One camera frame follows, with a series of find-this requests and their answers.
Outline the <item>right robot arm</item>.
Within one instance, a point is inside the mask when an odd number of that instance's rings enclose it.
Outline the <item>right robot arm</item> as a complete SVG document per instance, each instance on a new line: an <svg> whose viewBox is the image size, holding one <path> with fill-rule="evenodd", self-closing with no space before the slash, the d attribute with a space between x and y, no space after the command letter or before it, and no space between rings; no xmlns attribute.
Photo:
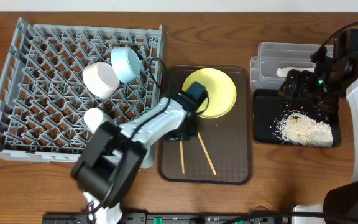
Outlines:
<svg viewBox="0 0 358 224"><path fill-rule="evenodd" d="M313 68L277 70L285 81L278 89L285 98L306 98L320 108L336 111L338 101L349 103L354 132L354 170L350 184L330 190L321 207L325 223L358 223L358 29L352 25L337 30L333 55L322 44L310 55Z"/></svg>

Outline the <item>white paper napkin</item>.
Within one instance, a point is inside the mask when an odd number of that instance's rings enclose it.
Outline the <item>white paper napkin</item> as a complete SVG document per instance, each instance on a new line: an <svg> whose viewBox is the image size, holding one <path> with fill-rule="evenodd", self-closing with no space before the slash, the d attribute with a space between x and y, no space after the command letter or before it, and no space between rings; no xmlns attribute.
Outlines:
<svg viewBox="0 0 358 224"><path fill-rule="evenodd" d="M297 70L300 72L303 72L303 71L314 72L314 68L286 67L286 68L278 68L276 75L280 78L285 78L290 70Z"/></svg>

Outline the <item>white rice leftovers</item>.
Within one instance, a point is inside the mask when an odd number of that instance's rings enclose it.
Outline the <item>white rice leftovers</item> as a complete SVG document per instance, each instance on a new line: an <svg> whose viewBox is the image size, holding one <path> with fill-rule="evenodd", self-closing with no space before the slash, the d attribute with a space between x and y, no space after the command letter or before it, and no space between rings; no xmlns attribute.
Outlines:
<svg viewBox="0 0 358 224"><path fill-rule="evenodd" d="M317 121L309 112L301 110L285 110L269 127L273 136L288 144L331 147L334 142L332 128L327 122Z"/></svg>

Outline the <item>white pink cup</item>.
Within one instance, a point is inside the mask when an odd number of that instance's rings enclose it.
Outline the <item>white pink cup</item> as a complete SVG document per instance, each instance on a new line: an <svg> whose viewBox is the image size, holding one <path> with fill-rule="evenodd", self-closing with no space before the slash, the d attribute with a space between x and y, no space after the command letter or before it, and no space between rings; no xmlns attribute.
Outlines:
<svg viewBox="0 0 358 224"><path fill-rule="evenodd" d="M113 123L113 119L104 111L99 108L90 108L88 109L84 116L84 122L88 127L89 131L94 134L96 130L102 125L104 122L109 121Z"/></svg>

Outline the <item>wooden chopstick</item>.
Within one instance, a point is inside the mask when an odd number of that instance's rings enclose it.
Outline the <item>wooden chopstick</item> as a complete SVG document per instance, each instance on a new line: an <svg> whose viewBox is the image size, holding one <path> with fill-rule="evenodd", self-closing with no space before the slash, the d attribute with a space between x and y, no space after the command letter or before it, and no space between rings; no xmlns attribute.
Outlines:
<svg viewBox="0 0 358 224"><path fill-rule="evenodd" d="M208 150L207 150L207 148L206 148L206 146L204 144L204 141L203 141L199 131L197 132L197 135L198 135L198 139L200 141L201 147L203 148L203 151L204 151L204 154L206 156L206 159L208 161L208 164L209 164L209 166L210 166L210 168L211 168L211 170L213 172L213 175L217 175L216 169L214 168L213 162L212 162L212 160L211 160L211 158L209 156L209 152L208 152Z"/></svg>
<svg viewBox="0 0 358 224"><path fill-rule="evenodd" d="M182 172L182 174L185 174L185 159L184 159L183 141L179 141L179 145L180 145L181 172Z"/></svg>

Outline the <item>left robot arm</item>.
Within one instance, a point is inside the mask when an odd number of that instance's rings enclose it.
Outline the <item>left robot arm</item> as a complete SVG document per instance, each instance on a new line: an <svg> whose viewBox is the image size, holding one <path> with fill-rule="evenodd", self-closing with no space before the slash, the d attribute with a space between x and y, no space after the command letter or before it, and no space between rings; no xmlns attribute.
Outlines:
<svg viewBox="0 0 358 224"><path fill-rule="evenodd" d="M120 126L105 120L94 125L94 134L71 171L78 187L87 193L88 208L81 220L117 223L119 203L128 193L147 151L160 138L188 140L197 131L198 108L209 96L199 82L183 90L166 92L157 106Z"/></svg>

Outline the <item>yellow round plate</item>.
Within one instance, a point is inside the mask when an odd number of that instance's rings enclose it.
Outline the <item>yellow round plate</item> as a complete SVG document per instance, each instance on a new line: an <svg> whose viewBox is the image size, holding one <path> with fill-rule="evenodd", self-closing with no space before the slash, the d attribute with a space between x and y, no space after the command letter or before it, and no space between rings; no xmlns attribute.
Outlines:
<svg viewBox="0 0 358 224"><path fill-rule="evenodd" d="M221 117L234 106L237 97L236 86L226 73L215 68L199 69L186 78L182 90L186 91L194 82L203 85L209 96L197 110L201 113L201 118Z"/></svg>

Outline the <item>white small saucer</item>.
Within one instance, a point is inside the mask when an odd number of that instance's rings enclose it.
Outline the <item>white small saucer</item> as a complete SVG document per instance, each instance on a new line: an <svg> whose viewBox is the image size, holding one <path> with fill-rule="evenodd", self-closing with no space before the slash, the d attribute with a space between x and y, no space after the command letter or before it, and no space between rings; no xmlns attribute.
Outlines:
<svg viewBox="0 0 358 224"><path fill-rule="evenodd" d="M99 98L110 98L119 88L120 80L110 64L96 62L83 70L83 82L86 88Z"/></svg>

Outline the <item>light blue bowl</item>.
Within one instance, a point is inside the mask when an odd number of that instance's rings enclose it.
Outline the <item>light blue bowl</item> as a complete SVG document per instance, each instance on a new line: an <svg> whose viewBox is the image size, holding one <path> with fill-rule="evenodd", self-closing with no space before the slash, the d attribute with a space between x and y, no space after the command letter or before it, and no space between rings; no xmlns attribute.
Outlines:
<svg viewBox="0 0 358 224"><path fill-rule="evenodd" d="M135 80L141 72L140 60L130 47L115 47L111 51L111 66L123 83Z"/></svg>

